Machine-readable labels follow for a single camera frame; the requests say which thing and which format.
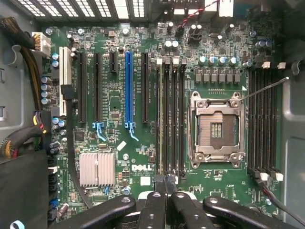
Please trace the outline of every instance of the green circuit board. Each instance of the green circuit board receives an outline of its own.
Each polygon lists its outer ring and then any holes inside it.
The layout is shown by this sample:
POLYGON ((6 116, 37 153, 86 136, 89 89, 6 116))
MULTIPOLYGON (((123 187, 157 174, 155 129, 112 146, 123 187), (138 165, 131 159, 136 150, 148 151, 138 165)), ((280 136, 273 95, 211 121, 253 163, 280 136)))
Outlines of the green circuit board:
MULTIPOLYGON (((187 42, 187 31, 184 35, 176 38, 174 32, 167 33, 167 23, 158 25, 150 24, 145 26, 131 26, 129 24, 106 24, 103 26, 92 27, 59 27, 51 26, 53 34, 50 36, 52 43, 52 52, 59 53, 59 47, 70 46, 67 40, 67 34, 73 34, 87 56, 87 107, 86 122, 78 122, 78 111, 75 111, 74 117, 74 147, 76 152, 76 163, 79 168, 79 155, 84 153, 115 153, 115 177, 116 184, 109 190, 105 187, 94 187, 85 189, 94 205, 105 202, 116 195, 121 195, 126 185, 130 187, 130 194, 137 198, 141 192, 154 189, 153 176, 160 172, 160 166, 156 161, 150 161, 150 156, 156 156, 156 115, 157 115, 157 68, 156 60, 162 57, 177 56, 181 62, 187 60, 187 66, 184 77, 184 141, 187 142, 187 106, 190 93, 198 91, 203 98, 210 99, 228 99, 234 92, 239 92, 242 96, 248 94, 248 72, 243 68, 243 58, 253 59, 253 49, 259 39, 272 40, 279 34, 279 21, 272 16, 264 15, 257 17, 253 21, 238 21, 234 29, 226 36, 223 42, 215 45, 214 39, 209 34, 210 24, 203 24, 203 40, 198 45, 190 45, 187 42), (84 30, 82 35, 78 34, 78 29, 84 30), (128 29, 128 34, 123 34, 123 29, 128 29), (256 31, 257 35, 252 37, 250 34, 256 31), (178 41, 179 46, 173 50, 167 50, 164 47, 165 41, 178 41), (117 74, 109 71, 109 52, 118 53, 117 74), (135 122, 134 135, 139 139, 136 141, 131 138, 128 129, 124 126, 125 118, 125 65, 124 52, 133 53, 133 120, 135 122), (142 123, 142 86, 141 86, 141 53, 149 54, 149 103, 148 103, 148 123, 142 123), (93 120, 93 71, 94 71, 94 53, 102 55, 102 119, 105 123, 103 135, 107 139, 105 142, 96 135, 96 130, 92 127, 93 120), (237 58, 237 65, 232 68, 226 63, 219 68, 217 65, 210 67, 207 64, 199 65, 200 56, 207 58, 214 56, 216 58, 231 57, 237 58), (240 74, 240 81, 221 83, 204 82, 203 78, 196 80, 195 75, 198 71, 205 72, 213 70, 215 72, 240 74), (101 149, 99 144, 106 144, 106 148, 101 149)), ((272 49, 270 53, 258 51, 265 59, 272 57, 281 59, 280 51, 272 49)), ((78 61, 72 64, 72 84, 75 88, 75 97, 79 86, 77 84, 78 61)), ((44 75, 51 76, 51 62, 44 62, 44 75)), ((46 107, 52 110, 59 105, 59 86, 54 83, 52 87, 52 103, 46 107)), ((278 100, 277 113, 281 112, 281 102, 278 100)), ((280 116, 277 117, 277 129, 280 130, 280 116)), ((245 121, 245 152, 247 157, 247 119, 245 121)), ((60 136, 58 132, 53 133, 53 139, 61 142, 63 151, 58 155, 59 166, 59 193, 58 198, 60 206, 64 203, 69 204, 66 217, 71 217, 84 211, 86 208, 74 188, 74 184, 68 173, 68 159, 65 153, 66 139, 60 136)), ((192 168, 190 159, 187 155, 188 146, 185 144, 184 165, 185 179, 179 179, 177 188, 182 191, 190 191, 195 194, 198 200, 202 201, 209 195, 218 195, 236 203, 247 205, 255 204, 264 213, 271 215, 277 213, 277 209, 266 204, 265 197, 259 191, 259 188, 247 175, 246 157, 239 168, 233 168, 231 163, 204 163, 197 169, 192 168)), ((280 143, 276 144, 277 165, 280 163, 280 143)), ((279 196, 280 186, 277 181, 269 182, 270 189, 279 196)))

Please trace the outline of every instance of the pcie slot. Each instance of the pcie slot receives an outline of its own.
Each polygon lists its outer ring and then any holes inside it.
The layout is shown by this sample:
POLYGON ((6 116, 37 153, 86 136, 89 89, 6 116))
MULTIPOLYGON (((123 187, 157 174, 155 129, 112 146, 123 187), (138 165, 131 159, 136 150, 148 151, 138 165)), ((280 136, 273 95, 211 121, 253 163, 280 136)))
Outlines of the pcie slot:
POLYGON ((118 54, 117 52, 110 52, 109 53, 109 71, 111 73, 117 73, 117 62, 118 62, 118 54))
POLYGON ((87 118, 87 56, 80 52, 78 57, 78 122, 87 118))
POLYGON ((143 52, 141 54, 142 58, 142 71, 141 71, 141 78, 142 78, 142 122, 148 123, 148 99, 149 99, 149 73, 148 73, 148 53, 143 52))
POLYGON ((94 54, 93 121, 102 121, 102 55, 100 53, 94 54))
POLYGON ((133 53, 125 53, 125 128, 129 130, 130 136, 139 141, 134 136, 133 122, 133 53))

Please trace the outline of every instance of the cable connector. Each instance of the cable connector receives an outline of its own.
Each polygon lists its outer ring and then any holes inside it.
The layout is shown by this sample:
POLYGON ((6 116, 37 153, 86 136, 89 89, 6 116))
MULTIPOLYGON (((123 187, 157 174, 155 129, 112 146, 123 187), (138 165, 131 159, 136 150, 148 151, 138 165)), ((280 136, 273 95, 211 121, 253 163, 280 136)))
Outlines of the cable connector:
POLYGON ((71 84, 61 85, 61 94, 64 100, 74 99, 74 90, 71 84))

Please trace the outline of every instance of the black pcie slot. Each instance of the black pcie slot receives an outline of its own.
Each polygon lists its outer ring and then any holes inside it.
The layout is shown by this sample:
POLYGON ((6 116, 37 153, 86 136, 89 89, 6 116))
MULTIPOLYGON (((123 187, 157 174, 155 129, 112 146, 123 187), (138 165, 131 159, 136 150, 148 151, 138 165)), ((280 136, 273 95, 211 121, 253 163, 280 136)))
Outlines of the black pcie slot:
POLYGON ((143 52, 142 58, 142 122, 148 123, 148 97, 149 97, 149 73, 148 73, 148 53, 143 52))
POLYGON ((87 56, 79 53, 78 57, 78 122, 85 123, 87 119, 87 56))
POLYGON ((102 55, 100 53, 94 54, 93 121, 102 121, 102 55))
POLYGON ((109 53, 109 71, 111 73, 117 73, 117 64, 118 63, 118 55, 117 52, 110 52, 109 53))

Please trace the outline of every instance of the pci slot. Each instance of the pci slot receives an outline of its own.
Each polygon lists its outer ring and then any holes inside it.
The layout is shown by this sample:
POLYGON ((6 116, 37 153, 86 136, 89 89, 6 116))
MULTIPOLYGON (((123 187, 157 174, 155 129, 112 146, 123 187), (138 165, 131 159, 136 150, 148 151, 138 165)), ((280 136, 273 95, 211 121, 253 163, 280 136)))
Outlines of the pci slot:
POLYGON ((118 73, 118 54, 117 52, 109 53, 109 71, 111 73, 118 73))
POLYGON ((78 122, 87 118, 87 56, 80 52, 78 57, 78 122))
POLYGON ((60 116, 67 115, 66 101, 61 94, 61 85, 71 84, 71 50, 67 47, 59 47, 59 113, 60 116))
POLYGON ((148 100, 149 100, 149 72, 148 72, 148 53, 143 52, 142 58, 142 122, 148 123, 148 100))
POLYGON ((125 53, 125 128, 129 130, 130 136, 139 141, 134 136, 133 122, 133 53, 125 53))
POLYGON ((100 53, 94 54, 93 121, 102 121, 102 55, 100 53))

